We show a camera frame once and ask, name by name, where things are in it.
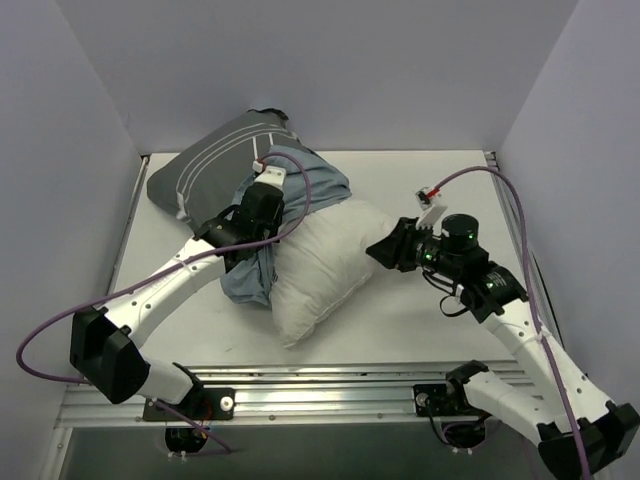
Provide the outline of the pillowcase grey outside blue inside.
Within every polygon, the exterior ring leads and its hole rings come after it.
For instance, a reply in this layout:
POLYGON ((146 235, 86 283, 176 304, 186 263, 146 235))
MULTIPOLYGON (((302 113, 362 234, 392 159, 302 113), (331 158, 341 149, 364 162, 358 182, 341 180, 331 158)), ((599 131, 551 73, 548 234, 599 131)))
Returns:
MULTIPOLYGON (((271 152, 295 157, 311 182, 308 214, 351 197, 348 178, 288 128, 289 117, 276 108, 248 110, 188 147, 147 180, 147 198, 192 231, 239 204, 255 173, 254 160, 271 152)), ((282 227, 303 211, 306 186, 296 165, 281 156, 267 158, 268 165, 285 168, 282 227)), ((271 306, 271 288, 277 280, 275 245, 260 249, 221 279, 223 293, 236 304, 271 306)))

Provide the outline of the white pillow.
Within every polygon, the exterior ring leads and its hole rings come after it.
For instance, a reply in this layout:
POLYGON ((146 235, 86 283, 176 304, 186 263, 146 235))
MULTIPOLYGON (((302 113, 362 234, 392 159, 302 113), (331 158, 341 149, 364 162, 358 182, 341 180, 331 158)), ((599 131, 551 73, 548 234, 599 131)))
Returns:
POLYGON ((309 214, 281 241, 274 253, 270 300, 283 347, 310 336, 370 279, 377 263, 365 250, 394 226, 378 207, 349 198, 309 214))

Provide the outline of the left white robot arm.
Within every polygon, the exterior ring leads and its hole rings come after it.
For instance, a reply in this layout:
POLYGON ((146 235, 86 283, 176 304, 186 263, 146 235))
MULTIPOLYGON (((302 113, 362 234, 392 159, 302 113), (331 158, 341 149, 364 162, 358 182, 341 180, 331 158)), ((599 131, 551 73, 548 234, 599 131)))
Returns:
POLYGON ((120 300, 76 312, 71 364, 113 404, 140 395, 165 402, 179 419, 194 417, 202 405, 202 383, 184 366, 151 360, 140 349, 192 295, 274 237, 283 210, 281 187, 263 182, 249 186, 239 204, 205 222, 147 284, 120 300))

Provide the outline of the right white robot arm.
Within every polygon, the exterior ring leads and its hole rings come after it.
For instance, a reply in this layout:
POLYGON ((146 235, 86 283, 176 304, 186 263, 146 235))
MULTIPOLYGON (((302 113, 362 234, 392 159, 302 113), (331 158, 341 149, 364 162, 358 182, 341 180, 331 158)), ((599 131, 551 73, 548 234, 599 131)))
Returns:
POLYGON ((478 221, 447 216, 441 233, 402 217, 366 253, 387 269, 443 277, 481 327, 497 338, 538 389, 533 398, 471 360, 446 373, 444 400, 455 412, 490 414, 533 445, 557 479, 579 479, 621 458, 639 430, 639 414, 588 378, 530 311, 524 287, 478 243, 478 221))

